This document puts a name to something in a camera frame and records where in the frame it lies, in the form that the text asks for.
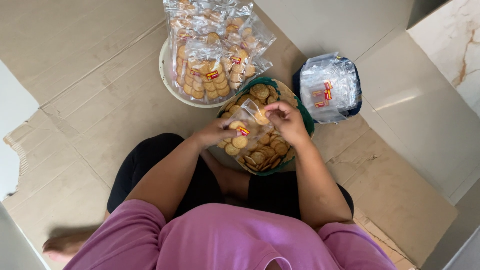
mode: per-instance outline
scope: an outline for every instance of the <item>black pants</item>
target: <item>black pants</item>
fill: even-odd
[[[108,212],[113,212],[140,179],[182,141],[183,138],[177,134],[163,133],[139,143],[120,166],[108,198]],[[350,194],[342,186],[338,185],[338,188],[353,215],[353,200]],[[206,203],[225,203],[225,198],[213,172],[202,157],[199,157],[190,185],[174,218]],[[252,209],[300,219],[296,173],[277,172],[268,176],[252,175],[249,182],[247,205]]]

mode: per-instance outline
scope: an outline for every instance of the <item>person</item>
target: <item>person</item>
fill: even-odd
[[[396,269],[353,222],[303,124],[285,102],[267,118],[295,149],[296,172],[251,175],[223,167],[207,150],[240,136],[216,119],[183,139],[149,138],[122,163],[94,232],[49,239],[44,252],[64,269]],[[247,207],[225,204],[225,195]]]

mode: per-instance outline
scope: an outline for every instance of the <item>pink t-shirt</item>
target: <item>pink t-shirt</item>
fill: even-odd
[[[168,224],[153,205],[122,203],[65,270],[396,269],[355,224],[318,234],[300,220],[226,204],[196,207]]]

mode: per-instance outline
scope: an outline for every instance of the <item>cardboard sheet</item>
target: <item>cardboard sheet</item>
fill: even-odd
[[[188,106],[163,85],[160,1],[1,1],[0,23],[8,27],[0,27],[0,58],[41,104],[4,138],[24,166],[17,193],[3,204],[41,251],[54,228],[102,221],[117,170],[135,145],[164,132],[187,137],[217,109]],[[278,37],[265,53],[274,66],[264,75],[291,87],[306,58],[255,12]],[[455,208],[360,116],[318,125],[314,141],[356,206],[420,266]],[[54,270],[64,265],[46,261]]]

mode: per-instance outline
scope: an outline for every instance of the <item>hand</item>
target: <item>hand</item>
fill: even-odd
[[[226,124],[227,121],[228,118],[217,118],[204,127],[201,131],[194,133],[192,137],[198,141],[201,148],[207,148],[221,142],[223,139],[240,136],[240,131],[225,129],[228,127]]]
[[[302,142],[310,141],[310,136],[303,124],[303,118],[297,108],[284,101],[270,103],[264,108],[265,116],[278,129],[282,137],[293,147]]]

